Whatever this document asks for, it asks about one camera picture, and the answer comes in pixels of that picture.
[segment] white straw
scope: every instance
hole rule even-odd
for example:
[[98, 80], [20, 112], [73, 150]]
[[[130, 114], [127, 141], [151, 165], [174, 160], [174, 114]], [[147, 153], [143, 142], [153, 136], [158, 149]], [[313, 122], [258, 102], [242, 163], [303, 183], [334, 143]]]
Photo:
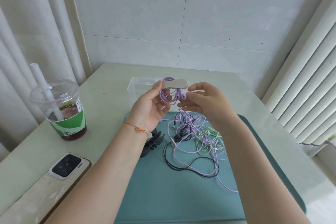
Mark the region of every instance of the white straw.
[[49, 88], [49, 85], [47, 83], [47, 81], [45, 80], [40, 67], [37, 63], [31, 63], [30, 64], [30, 68], [31, 71], [33, 72], [35, 79], [37, 80], [37, 82], [39, 83], [40, 87], [42, 88], [42, 91], [46, 97], [46, 99], [50, 102], [53, 102], [51, 104], [51, 107], [55, 113], [55, 116], [57, 118], [57, 120], [64, 120], [63, 115], [60, 111], [60, 109], [58, 108], [58, 106], [56, 105], [56, 103], [54, 103], [55, 99], [53, 94], [51, 93], [51, 90]]

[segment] plastic cup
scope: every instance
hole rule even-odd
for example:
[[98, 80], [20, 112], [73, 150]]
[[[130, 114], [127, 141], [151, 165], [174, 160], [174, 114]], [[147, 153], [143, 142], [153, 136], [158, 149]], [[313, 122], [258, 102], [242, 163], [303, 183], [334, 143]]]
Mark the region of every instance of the plastic cup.
[[54, 101], [48, 101], [40, 86], [30, 92], [29, 100], [40, 108], [53, 129], [64, 140], [72, 141], [80, 138], [86, 132], [86, 120], [78, 97], [78, 84], [63, 79], [49, 83], [48, 86]]

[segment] phone case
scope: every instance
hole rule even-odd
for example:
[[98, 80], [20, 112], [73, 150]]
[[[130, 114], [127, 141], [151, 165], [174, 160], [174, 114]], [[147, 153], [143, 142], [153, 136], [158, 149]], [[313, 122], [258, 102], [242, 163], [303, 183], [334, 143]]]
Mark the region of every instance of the phone case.
[[46, 172], [0, 216], [0, 223], [44, 223], [91, 167], [89, 160], [73, 155], [81, 158], [81, 162], [66, 179], [57, 179]]

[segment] forearm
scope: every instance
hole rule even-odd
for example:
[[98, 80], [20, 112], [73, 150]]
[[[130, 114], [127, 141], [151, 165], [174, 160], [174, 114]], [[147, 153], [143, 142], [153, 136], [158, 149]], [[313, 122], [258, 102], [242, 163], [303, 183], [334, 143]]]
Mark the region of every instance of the forearm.
[[88, 175], [48, 219], [48, 224], [113, 223], [146, 138], [145, 133], [123, 124]]
[[310, 223], [247, 126], [236, 117], [220, 132], [248, 223]]

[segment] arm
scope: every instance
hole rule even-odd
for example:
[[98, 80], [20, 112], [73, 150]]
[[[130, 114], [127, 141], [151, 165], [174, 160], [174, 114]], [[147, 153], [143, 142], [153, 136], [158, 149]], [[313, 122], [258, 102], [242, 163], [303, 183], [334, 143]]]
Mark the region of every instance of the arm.
[[[161, 87], [162, 82], [159, 82], [155, 89], [142, 95], [133, 105], [126, 121], [147, 133], [151, 132], [170, 109], [170, 104], [160, 102], [158, 94]], [[113, 223], [146, 138], [146, 133], [123, 124], [88, 175], [47, 223]]]
[[191, 85], [184, 111], [204, 114], [221, 133], [249, 224], [309, 224], [291, 193], [274, 171], [247, 126], [239, 119], [222, 92], [200, 82]]

